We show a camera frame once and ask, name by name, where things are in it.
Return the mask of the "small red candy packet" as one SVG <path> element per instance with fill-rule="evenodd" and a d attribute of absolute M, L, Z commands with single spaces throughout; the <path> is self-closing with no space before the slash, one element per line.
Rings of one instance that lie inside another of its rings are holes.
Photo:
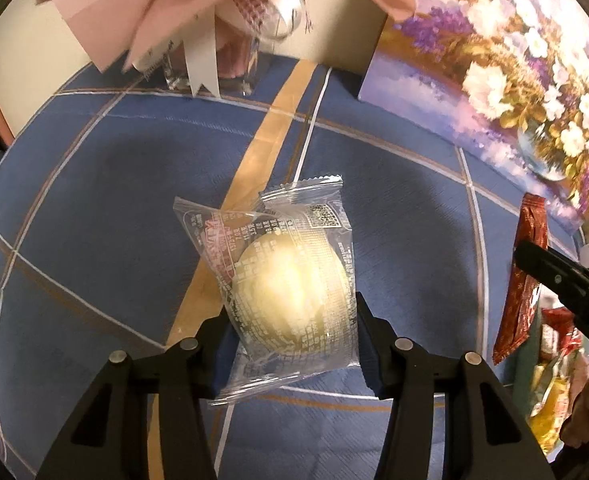
<path fill-rule="evenodd" d="M 544 308 L 543 322 L 558 334 L 558 352 L 561 356 L 578 350 L 582 346 L 582 334 L 575 327 L 575 315 L 566 307 Z"/>

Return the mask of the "yellow soft bread packet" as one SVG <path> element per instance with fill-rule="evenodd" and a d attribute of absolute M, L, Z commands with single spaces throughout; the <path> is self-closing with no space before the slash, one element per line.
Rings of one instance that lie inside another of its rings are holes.
<path fill-rule="evenodd" d="M 529 395 L 528 424 L 543 453 L 557 445 L 570 403 L 571 357 L 566 354 L 534 369 Z"/>

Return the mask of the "long red patterned snack bar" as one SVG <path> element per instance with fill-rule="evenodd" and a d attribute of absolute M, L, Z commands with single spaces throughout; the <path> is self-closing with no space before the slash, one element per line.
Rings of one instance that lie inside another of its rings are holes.
<path fill-rule="evenodd" d="M 521 202 L 514 248 L 522 242 L 531 242 L 543 249 L 549 247 L 545 199 L 531 193 L 526 193 Z M 520 270 L 513 260 L 500 329 L 492 352 L 495 365 L 503 362 L 529 338 L 535 313 L 534 292 L 538 287 L 535 279 Z"/>

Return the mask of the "clear white pastry ball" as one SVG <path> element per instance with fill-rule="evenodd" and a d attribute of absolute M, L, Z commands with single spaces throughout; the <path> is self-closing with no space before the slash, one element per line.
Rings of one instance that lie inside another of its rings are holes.
<path fill-rule="evenodd" d="M 342 188 L 339 176 L 282 184 L 247 210 L 174 200 L 240 339 L 215 404 L 357 364 L 352 226 Z"/>

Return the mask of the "white tray with teal rim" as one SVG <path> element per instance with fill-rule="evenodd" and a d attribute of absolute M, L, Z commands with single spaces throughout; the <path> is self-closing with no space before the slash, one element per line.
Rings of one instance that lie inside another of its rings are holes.
<path fill-rule="evenodd" d="M 540 357 L 541 325 L 541 311 L 536 310 L 529 337 L 516 352 L 516 371 L 511 397 L 523 418 L 528 418 L 530 414 L 529 399 L 532 379 Z"/>

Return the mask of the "blue plaid tablecloth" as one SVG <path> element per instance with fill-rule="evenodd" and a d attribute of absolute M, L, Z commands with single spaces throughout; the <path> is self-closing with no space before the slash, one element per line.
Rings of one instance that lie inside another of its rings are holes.
<path fill-rule="evenodd" d="M 339 174 L 357 289 L 431 352 L 490 354 L 523 193 L 439 136 L 360 102 L 360 78 L 273 58 L 217 101 L 86 66 L 0 162 L 0 457 L 31 479 L 108 354 L 160 352 L 198 255 L 176 197 L 221 207 L 274 124 L 252 188 Z"/>

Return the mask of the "floral painting canvas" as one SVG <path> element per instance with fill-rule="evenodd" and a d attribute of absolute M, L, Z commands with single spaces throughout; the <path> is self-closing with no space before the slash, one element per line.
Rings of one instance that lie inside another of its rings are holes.
<path fill-rule="evenodd" d="M 587 12 L 577 0 L 415 3 L 383 26 L 361 99 L 465 148 L 579 229 L 589 218 Z"/>

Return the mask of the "pink paper flower bouquet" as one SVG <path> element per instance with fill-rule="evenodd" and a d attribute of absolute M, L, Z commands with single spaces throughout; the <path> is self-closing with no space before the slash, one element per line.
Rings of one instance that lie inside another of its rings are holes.
<path fill-rule="evenodd" d="M 122 58 L 145 72 L 181 47 L 192 92 L 240 77 L 250 44 L 311 25 L 305 0 L 38 0 L 51 2 L 97 70 Z"/>

